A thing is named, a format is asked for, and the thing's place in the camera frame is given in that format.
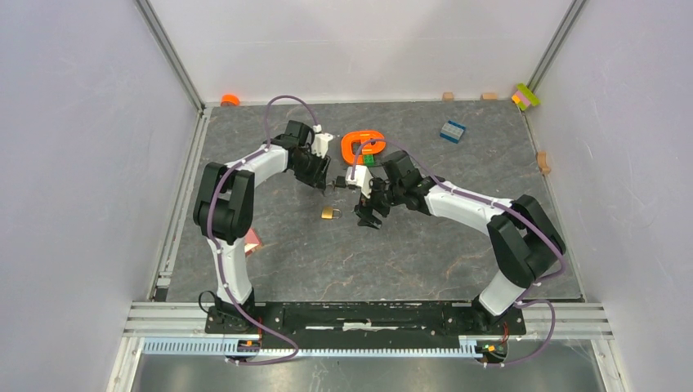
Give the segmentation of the brass padlock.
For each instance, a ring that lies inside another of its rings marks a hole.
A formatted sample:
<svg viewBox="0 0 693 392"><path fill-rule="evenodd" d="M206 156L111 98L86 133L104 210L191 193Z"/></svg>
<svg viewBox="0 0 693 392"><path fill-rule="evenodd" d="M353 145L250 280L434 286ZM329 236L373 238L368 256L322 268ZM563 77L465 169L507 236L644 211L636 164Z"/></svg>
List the brass padlock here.
<svg viewBox="0 0 693 392"><path fill-rule="evenodd" d="M320 213L320 218L323 220L336 220L342 217L342 211L335 207L324 207Z"/></svg>

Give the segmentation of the black key with cord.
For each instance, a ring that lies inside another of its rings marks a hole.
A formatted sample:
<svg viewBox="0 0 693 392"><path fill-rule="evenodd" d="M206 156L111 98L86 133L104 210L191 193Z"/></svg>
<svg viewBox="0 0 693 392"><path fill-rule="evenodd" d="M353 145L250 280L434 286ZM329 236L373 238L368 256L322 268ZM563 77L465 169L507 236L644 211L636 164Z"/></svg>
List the black key with cord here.
<svg viewBox="0 0 693 392"><path fill-rule="evenodd" d="M347 181L345 176L336 176L332 180L329 180L326 184L325 191L326 192L333 192L336 191L337 189L346 189L347 188Z"/></svg>

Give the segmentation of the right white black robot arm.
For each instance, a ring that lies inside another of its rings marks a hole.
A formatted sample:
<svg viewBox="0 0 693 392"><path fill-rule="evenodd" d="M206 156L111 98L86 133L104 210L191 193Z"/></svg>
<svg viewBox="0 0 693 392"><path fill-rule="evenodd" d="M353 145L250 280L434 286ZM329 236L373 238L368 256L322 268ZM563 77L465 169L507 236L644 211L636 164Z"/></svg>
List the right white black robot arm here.
<svg viewBox="0 0 693 392"><path fill-rule="evenodd" d="M549 277L555 263L565 262L566 245L535 198L492 198L439 176L423 176L403 150L389 154L383 168L384 178L362 165L346 170L346 185L360 189L355 206L360 226L378 229L393 207L404 205L488 236L499 270L472 301L472 323L478 331L495 332L529 288Z"/></svg>

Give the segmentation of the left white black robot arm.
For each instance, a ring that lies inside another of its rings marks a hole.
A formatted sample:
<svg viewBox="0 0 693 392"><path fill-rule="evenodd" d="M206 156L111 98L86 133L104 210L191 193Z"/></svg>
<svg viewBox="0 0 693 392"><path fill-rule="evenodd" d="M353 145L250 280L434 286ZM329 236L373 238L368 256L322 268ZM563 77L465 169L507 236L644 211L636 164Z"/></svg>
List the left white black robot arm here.
<svg viewBox="0 0 693 392"><path fill-rule="evenodd" d="M252 153L204 168L193 217L215 258L217 291L208 310L214 323L243 333L257 321L245 252L255 189L270 177L291 171L303 184L324 190L332 140L333 135L319 125L291 120L282 134Z"/></svg>

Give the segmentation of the green toy brick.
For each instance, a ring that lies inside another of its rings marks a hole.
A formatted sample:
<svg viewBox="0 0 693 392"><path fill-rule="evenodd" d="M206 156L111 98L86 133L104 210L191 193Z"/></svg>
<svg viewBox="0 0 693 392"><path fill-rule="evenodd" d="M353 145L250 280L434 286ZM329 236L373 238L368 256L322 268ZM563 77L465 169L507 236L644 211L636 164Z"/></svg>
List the green toy brick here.
<svg viewBox="0 0 693 392"><path fill-rule="evenodd" d="M365 154L363 156L363 164L367 167L374 167L375 166L375 160L372 154Z"/></svg>

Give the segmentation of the red wooden box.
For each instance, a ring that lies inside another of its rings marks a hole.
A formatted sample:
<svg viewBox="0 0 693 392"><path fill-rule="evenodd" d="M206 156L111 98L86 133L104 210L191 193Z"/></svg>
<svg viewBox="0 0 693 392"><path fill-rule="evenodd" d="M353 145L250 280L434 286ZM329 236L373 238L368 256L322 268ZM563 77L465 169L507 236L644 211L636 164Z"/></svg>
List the red wooden box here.
<svg viewBox="0 0 693 392"><path fill-rule="evenodd" d="M262 247L262 241L254 228L250 228L244 236L244 253L249 256Z"/></svg>

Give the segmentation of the orange round cap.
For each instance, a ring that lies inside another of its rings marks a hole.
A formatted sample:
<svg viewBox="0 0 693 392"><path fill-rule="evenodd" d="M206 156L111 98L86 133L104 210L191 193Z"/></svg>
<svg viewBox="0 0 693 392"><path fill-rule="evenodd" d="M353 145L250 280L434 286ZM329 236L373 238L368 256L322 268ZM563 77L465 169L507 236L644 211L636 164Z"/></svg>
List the orange round cap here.
<svg viewBox="0 0 693 392"><path fill-rule="evenodd" d="M240 105L240 100L238 96L233 94L225 94L220 99L220 106L238 106Z"/></svg>

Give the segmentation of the blue toy brick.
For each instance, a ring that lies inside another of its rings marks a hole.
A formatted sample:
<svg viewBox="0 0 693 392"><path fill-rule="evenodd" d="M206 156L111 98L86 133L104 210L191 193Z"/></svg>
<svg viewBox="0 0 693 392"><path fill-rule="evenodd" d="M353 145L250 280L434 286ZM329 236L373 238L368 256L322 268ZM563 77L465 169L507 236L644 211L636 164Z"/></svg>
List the blue toy brick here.
<svg viewBox="0 0 693 392"><path fill-rule="evenodd" d="M447 141L458 144L466 130L466 127L462 124L448 121L441 127L439 136Z"/></svg>

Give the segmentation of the curved wooden block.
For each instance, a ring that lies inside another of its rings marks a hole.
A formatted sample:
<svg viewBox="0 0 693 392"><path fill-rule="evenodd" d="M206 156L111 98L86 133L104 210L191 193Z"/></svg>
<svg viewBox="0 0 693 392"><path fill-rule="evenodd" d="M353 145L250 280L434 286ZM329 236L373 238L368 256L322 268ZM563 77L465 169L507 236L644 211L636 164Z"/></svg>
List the curved wooden block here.
<svg viewBox="0 0 693 392"><path fill-rule="evenodd" d="M548 155L546 151L539 151L536 154L536 163L538 165L539 171L543 176L548 175L552 169L548 165Z"/></svg>

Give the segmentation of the multicolour toy brick stack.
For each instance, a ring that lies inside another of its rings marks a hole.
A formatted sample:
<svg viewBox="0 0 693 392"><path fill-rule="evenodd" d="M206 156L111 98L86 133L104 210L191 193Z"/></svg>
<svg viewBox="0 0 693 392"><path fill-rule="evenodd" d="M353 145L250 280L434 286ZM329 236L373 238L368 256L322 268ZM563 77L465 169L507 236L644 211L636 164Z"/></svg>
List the multicolour toy brick stack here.
<svg viewBox="0 0 693 392"><path fill-rule="evenodd" d="M522 112L541 104L540 99L524 83L516 85L516 90L513 92L511 100Z"/></svg>

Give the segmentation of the dark flat base plate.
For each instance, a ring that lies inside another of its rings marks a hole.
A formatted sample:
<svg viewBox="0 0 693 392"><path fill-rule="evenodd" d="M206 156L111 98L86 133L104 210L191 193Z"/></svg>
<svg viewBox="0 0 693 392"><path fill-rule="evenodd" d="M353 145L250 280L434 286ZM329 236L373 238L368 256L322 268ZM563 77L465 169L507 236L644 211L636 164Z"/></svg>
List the dark flat base plate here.
<svg viewBox="0 0 693 392"><path fill-rule="evenodd" d="M356 164L357 167L359 167L359 166L367 167L367 166L365 166L365 165L363 164L363 156L364 156L364 155L360 155L360 156L358 157L358 162L357 162L357 164ZM380 162L380 161L376 161L376 160L375 160L375 166L374 166L374 167L381 167L382 165L383 165L383 162Z"/></svg>

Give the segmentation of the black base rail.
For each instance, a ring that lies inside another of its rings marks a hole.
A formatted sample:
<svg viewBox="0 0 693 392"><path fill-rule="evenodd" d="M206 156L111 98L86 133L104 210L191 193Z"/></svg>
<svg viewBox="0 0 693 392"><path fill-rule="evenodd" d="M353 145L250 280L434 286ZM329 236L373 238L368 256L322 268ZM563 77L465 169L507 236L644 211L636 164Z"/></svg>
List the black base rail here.
<svg viewBox="0 0 693 392"><path fill-rule="evenodd" d="M234 331L208 317L204 331L237 335L253 348L293 350L453 349L461 336L521 336L519 309L486 316L470 303L358 301L256 303L250 327Z"/></svg>

